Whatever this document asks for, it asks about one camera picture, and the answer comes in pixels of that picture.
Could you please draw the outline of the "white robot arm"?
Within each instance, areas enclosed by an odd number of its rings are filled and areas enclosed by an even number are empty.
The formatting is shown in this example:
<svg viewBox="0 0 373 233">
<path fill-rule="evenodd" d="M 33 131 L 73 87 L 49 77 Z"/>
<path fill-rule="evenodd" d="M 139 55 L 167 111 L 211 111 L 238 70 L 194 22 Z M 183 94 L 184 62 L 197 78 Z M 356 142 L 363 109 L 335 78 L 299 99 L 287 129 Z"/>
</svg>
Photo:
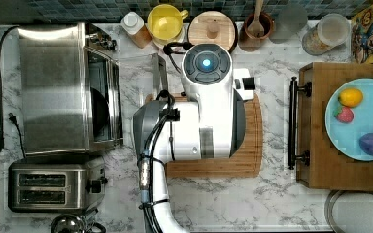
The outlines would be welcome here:
<svg viewBox="0 0 373 233">
<path fill-rule="evenodd" d="M 166 90 L 133 115 L 133 139 L 146 233 L 188 233 L 174 219 L 165 176 L 171 161 L 225 159 L 242 145 L 251 97 L 235 84 L 228 50 L 194 45 L 181 65 L 185 102 Z"/>
</svg>

